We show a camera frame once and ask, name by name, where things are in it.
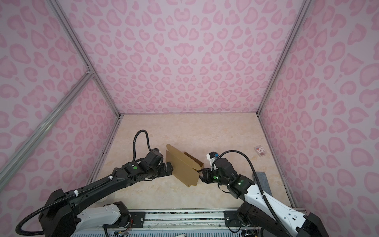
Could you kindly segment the brown cardboard box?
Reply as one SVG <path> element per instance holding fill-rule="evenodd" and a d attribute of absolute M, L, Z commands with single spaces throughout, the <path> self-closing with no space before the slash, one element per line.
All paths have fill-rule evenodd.
<path fill-rule="evenodd" d="M 174 146 L 166 145 L 166 162 L 173 167 L 172 175 L 187 187 L 196 186 L 200 177 L 199 171 L 204 163 L 187 152 L 181 152 Z"/>

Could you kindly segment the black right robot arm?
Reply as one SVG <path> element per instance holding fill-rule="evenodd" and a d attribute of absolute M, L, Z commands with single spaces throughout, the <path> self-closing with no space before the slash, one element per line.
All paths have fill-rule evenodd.
<path fill-rule="evenodd" d="M 314 213 L 304 214 L 265 192 L 258 183 L 238 174 L 233 165 L 216 153 L 207 155 L 211 165 L 204 169 L 203 183 L 226 186 L 234 198 L 243 200 L 237 219 L 243 226 L 258 226 L 276 237 L 326 237 L 321 219 Z"/>

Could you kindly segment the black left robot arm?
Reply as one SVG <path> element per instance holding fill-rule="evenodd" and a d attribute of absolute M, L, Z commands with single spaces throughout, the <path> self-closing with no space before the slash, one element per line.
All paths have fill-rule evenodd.
<path fill-rule="evenodd" d="M 48 198 L 46 210 L 38 220 L 46 237 L 69 237 L 78 224 L 83 223 L 79 214 L 100 199 L 138 182 L 172 175 L 173 166 L 163 161 L 159 149 L 152 149 L 137 161 L 115 168 L 110 175 L 94 183 L 64 192 L 54 191 Z"/>

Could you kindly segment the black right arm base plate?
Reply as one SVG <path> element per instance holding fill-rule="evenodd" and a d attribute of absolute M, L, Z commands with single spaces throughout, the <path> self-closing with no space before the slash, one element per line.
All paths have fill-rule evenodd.
<path fill-rule="evenodd" d="M 242 222 L 238 216 L 238 212 L 236 210 L 225 210 L 223 212 L 224 214 L 224 221 L 225 221 L 225 226 L 227 228 L 239 228 L 239 227 L 244 227 L 242 225 Z"/>

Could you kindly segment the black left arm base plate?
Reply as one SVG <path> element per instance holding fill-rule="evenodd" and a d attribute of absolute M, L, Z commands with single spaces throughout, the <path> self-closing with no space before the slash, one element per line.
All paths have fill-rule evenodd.
<path fill-rule="evenodd" d="M 113 224 L 105 224 L 103 227 L 107 229 L 130 229 L 143 228 L 146 212 L 128 212 L 122 213 L 121 216 Z"/>

